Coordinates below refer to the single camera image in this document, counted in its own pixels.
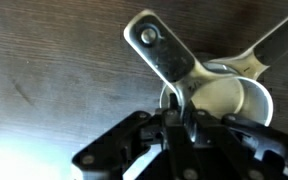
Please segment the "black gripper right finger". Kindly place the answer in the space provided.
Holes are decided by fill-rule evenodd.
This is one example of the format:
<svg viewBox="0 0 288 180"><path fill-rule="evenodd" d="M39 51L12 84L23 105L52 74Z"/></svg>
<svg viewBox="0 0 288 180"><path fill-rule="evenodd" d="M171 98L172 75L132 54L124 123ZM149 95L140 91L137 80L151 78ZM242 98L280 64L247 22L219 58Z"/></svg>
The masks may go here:
<svg viewBox="0 0 288 180"><path fill-rule="evenodd" d="M188 105L184 125L203 180L288 180L288 134L236 114Z"/></svg>

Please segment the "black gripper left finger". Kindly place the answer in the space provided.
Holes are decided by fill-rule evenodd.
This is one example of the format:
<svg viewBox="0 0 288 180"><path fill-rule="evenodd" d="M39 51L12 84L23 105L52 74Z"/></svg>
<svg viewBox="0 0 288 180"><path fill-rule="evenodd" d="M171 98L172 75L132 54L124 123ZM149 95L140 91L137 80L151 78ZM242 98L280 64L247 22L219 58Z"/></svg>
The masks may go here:
<svg viewBox="0 0 288 180"><path fill-rule="evenodd" d="M179 115L174 95L155 115L135 111L72 158L83 180L123 180L123 175L153 145L161 152L145 176L183 180L195 174L198 162L193 144Z"/></svg>

